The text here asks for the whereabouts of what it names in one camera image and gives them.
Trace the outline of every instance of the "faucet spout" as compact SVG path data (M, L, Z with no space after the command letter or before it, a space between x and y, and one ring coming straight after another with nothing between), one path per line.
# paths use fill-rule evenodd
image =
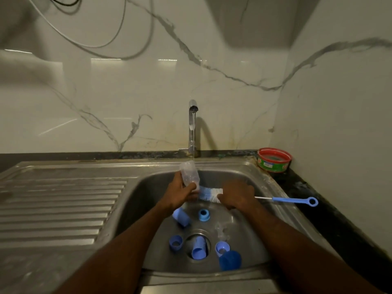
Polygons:
M196 112L199 111L195 100L189 101L189 142L188 152L195 156L196 145L195 145L195 128L196 128Z

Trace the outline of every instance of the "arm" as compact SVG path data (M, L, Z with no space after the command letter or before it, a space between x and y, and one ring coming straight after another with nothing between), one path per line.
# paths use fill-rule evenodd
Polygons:
M133 293L147 249L162 221L185 201L197 198L176 172L163 198L126 231L86 261L55 294Z
M254 197L252 186L227 182L218 198L244 214L298 293L381 294L346 263L270 214Z

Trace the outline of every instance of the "wire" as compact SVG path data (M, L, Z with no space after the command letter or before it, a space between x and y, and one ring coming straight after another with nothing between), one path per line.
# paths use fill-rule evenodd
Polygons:
M124 23L124 18L125 18L125 9L127 7L127 0L124 0L124 9L123 9L123 14L122 14L122 18L121 18L121 22L120 22L120 26L118 27L117 32L115 33L115 35L113 36L112 39L110 39L108 42L106 42L105 44L101 44L101 45L87 45L87 44L83 44L80 42L75 41L74 39L68 37L66 34L64 34L63 32L61 32L59 29L57 29L44 15L43 13L38 9L37 5L32 1L29 0L30 3L32 4L32 6L34 7L35 10L37 10L37 12L39 13L39 15L41 15L41 17L61 36L63 36L66 40L68 40L69 42L72 42L73 44L82 46L82 47L87 47L87 48L91 48L91 49L98 49L100 47L105 47L106 45L111 44L114 39L117 38L118 34L120 33L120 30L122 28L122 25Z
M69 4L65 4L65 3L62 3L62 2L57 1L57 0L52 0L52 1L56 2L57 4L63 5L63 6L74 6L74 5L78 4L80 0L76 0L76 1L74 1L72 3L69 3Z

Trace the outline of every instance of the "blue brush handle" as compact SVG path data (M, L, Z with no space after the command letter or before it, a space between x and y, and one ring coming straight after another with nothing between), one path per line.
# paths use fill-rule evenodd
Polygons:
M300 198L282 198L282 197L272 197L272 201L280 201L280 202L291 202L291 203L305 203L311 207L315 207L318 204L318 201L315 197L309 197L307 199Z

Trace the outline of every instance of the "black countertop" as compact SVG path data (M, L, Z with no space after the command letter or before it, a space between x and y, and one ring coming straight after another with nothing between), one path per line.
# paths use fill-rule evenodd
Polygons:
M257 156L256 150L207 150L201 158ZM105 153L27 153L0 154L0 172L22 161L73 161L106 159L162 159L185 158L184 152L105 152ZM312 222L321 235L331 244L343 260L361 276L385 293L392 293L392 261L380 248L362 234L343 214L321 194L303 181L290 168L284 173L271 176L292 198L316 197L319 205L314 208L305 204L297 207Z

